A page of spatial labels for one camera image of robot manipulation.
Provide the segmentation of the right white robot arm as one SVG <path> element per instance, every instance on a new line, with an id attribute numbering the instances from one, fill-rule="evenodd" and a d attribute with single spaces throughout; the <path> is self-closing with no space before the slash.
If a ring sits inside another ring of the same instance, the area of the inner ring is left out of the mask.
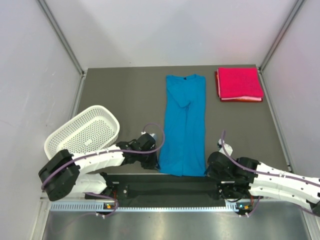
<path id="1" fill-rule="evenodd" d="M 272 198 L 320 215 L 320 179 L 282 171 L 249 157 L 232 159 L 223 150 L 213 152 L 205 171 L 216 181 L 219 195 L 228 202 Z"/>

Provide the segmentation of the folded pink t-shirt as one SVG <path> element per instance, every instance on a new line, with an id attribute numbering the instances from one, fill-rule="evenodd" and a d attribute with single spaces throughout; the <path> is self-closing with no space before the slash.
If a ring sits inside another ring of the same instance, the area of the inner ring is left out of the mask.
<path id="1" fill-rule="evenodd" d="M 217 72 L 221 98 L 264 97 L 255 67 L 219 67 Z"/>

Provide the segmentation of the right aluminium frame post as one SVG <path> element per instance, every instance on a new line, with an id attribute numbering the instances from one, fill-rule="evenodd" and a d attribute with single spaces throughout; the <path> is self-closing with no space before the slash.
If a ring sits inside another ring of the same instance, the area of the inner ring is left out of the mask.
<path id="1" fill-rule="evenodd" d="M 293 7 L 289 11 L 288 16 L 285 18 L 285 21 L 281 25 L 281 28 L 279 32 L 277 33 L 275 39 L 273 40 L 269 50 L 267 51 L 265 57 L 263 58 L 261 64 L 257 68 L 260 73 L 262 73 L 267 65 L 269 64 L 270 60 L 274 56 L 277 48 L 281 44 L 282 40 L 284 39 L 286 33 L 288 32 L 289 28 L 293 24 L 294 20 L 298 16 L 299 12 L 303 8 L 304 4 L 306 3 L 306 0 L 296 0 L 293 4 Z"/>

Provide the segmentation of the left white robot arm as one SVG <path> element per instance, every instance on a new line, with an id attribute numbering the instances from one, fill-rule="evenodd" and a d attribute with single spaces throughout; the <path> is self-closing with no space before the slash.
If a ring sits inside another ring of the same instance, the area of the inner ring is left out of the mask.
<path id="1" fill-rule="evenodd" d="M 41 189 L 52 202 L 72 194 L 109 198 L 115 186 L 107 173 L 99 171 L 136 162 L 144 169 L 158 168 L 156 139 L 156 134 L 142 132 L 137 139 L 89 153 L 60 150 L 38 173 Z"/>

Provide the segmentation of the aluminium frame post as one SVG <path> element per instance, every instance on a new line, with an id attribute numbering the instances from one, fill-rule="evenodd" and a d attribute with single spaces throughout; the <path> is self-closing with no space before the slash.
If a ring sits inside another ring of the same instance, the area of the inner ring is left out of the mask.
<path id="1" fill-rule="evenodd" d="M 285 21 L 281 25 L 281 28 L 279 32 L 277 33 L 275 39 L 273 40 L 269 50 L 267 51 L 265 57 L 263 58 L 261 64 L 257 68 L 260 73 L 262 73 L 267 65 L 269 64 L 270 60 L 274 56 L 277 48 L 281 44 L 282 40 L 284 39 L 286 33 L 288 32 L 289 28 L 293 24 L 294 20 L 298 16 L 299 12 L 303 8 L 304 4 L 306 3 L 306 0 L 296 0 L 293 4 L 293 7 L 289 11 L 288 16 L 285 18 Z"/>
<path id="2" fill-rule="evenodd" d="M 74 51 L 72 50 L 70 44 L 68 43 L 68 40 L 63 33 L 58 21 L 56 20 L 53 12 L 51 11 L 49 5 L 45 0 L 36 0 L 36 3 L 39 5 L 40 9 L 44 13 L 45 17 L 49 21 L 49 24 L 51 25 L 53 31 L 55 32 L 58 40 L 62 44 L 64 50 L 66 51 L 68 57 L 70 58 L 71 62 L 73 63 L 75 69 L 77 72 L 82 76 L 84 75 L 85 71 L 83 70 L 80 62 L 78 61 Z"/>

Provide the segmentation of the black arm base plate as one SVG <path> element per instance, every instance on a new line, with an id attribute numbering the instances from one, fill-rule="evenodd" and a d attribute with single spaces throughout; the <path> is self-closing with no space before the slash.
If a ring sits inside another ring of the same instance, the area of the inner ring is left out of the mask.
<path id="1" fill-rule="evenodd" d="M 225 203 L 248 200 L 249 192 L 214 179 L 167 174 L 102 174 L 108 183 L 105 196 L 120 207 L 179 208 L 223 207 Z"/>

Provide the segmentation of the blue t-shirt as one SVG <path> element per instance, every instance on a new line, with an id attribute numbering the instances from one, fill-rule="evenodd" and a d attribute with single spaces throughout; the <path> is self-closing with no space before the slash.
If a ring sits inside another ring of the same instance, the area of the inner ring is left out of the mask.
<path id="1" fill-rule="evenodd" d="M 187 177 L 205 175 L 206 78 L 166 76 L 164 145 L 159 154 L 159 171 Z"/>

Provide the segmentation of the folded red t-shirt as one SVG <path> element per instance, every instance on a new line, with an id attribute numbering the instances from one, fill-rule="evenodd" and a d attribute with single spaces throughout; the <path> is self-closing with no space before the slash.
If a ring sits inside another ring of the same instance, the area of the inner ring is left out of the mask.
<path id="1" fill-rule="evenodd" d="M 239 98 L 221 98 L 220 97 L 220 83 L 219 83 L 219 75 L 218 72 L 214 72 L 215 75 L 215 86 L 216 86 L 216 94 L 221 102 L 246 102 L 246 103 L 261 103 L 263 102 L 263 98 L 254 98 L 254 97 L 239 97 Z"/>

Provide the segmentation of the left aluminium frame post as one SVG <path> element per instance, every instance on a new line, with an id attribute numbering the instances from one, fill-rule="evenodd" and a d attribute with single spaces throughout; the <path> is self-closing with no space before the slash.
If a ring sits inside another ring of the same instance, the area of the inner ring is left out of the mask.
<path id="1" fill-rule="evenodd" d="M 53 12 L 51 11 L 49 5 L 45 0 L 36 0 L 36 3 L 39 5 L 40 9 L 44 13 L 45 17 L 49 21 L 49 24 L 51 25 L 53 31 L 55 32 L 58 40 L 62 44 L 64 50 L 66 51 L 68 57 L 70 58 L 71 62 L 73 63 L 75 69 L 77 72 L 82 76 L 84 75 L 85 71 L 83 70 L 80 62 L 78 61 L 74 51 L 72 50 L 70 44 L 68 43 L 68 40 L 63 33 L 58 21 L 56 20 Z"/>

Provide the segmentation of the white perforated plastic basket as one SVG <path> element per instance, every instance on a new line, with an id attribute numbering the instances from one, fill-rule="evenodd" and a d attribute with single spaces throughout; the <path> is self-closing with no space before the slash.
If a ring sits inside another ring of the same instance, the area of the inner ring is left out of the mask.
<path id="1" fill-rule="evenodd" d="M 50 134 L 44 143 L 47 158 L 59 151 L 87 153 L 111 146 L 119 136 L 120 124 L 104 106 L 93 105 Z"/>

